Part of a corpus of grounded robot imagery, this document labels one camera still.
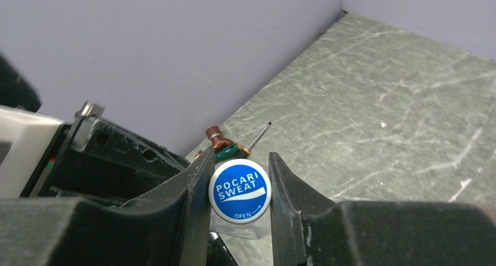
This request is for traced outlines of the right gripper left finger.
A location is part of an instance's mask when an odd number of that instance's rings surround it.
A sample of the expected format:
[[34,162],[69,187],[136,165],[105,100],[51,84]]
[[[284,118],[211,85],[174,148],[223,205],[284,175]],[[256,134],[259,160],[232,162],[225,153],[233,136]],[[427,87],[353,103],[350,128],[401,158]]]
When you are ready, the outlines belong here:
[[212,149],[121,207],[84,198],[1,201],[2,265],[205,265]]

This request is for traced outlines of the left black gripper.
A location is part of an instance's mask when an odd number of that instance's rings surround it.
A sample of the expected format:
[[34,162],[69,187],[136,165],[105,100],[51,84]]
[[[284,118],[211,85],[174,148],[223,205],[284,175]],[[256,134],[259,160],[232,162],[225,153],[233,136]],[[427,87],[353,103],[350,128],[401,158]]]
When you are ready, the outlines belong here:
[[102,117],[103,107],[86,102],[72,124],[42,118],[35,137],[44,138],[23,198],[83,197],[119,206],[189,166],[167,148]]

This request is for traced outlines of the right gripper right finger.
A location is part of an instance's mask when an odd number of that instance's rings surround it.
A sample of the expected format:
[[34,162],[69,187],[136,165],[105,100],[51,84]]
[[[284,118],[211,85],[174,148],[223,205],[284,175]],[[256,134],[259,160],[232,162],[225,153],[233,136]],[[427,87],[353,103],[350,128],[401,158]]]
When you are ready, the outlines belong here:
[[494,265],[495,208],[468,203],[336,203],[271,152],[275,265]]

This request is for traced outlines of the clear bottle blue white cap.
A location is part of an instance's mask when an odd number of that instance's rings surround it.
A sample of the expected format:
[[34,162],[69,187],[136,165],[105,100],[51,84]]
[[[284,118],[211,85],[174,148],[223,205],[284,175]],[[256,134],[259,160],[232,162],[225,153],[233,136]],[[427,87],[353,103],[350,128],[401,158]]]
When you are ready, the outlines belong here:
[[268,215],[245,224],[233,224],[221,219],[217,214],[210,217],[209,230],[211,232],[237,237],[241,239],[259,240],[271,234]]

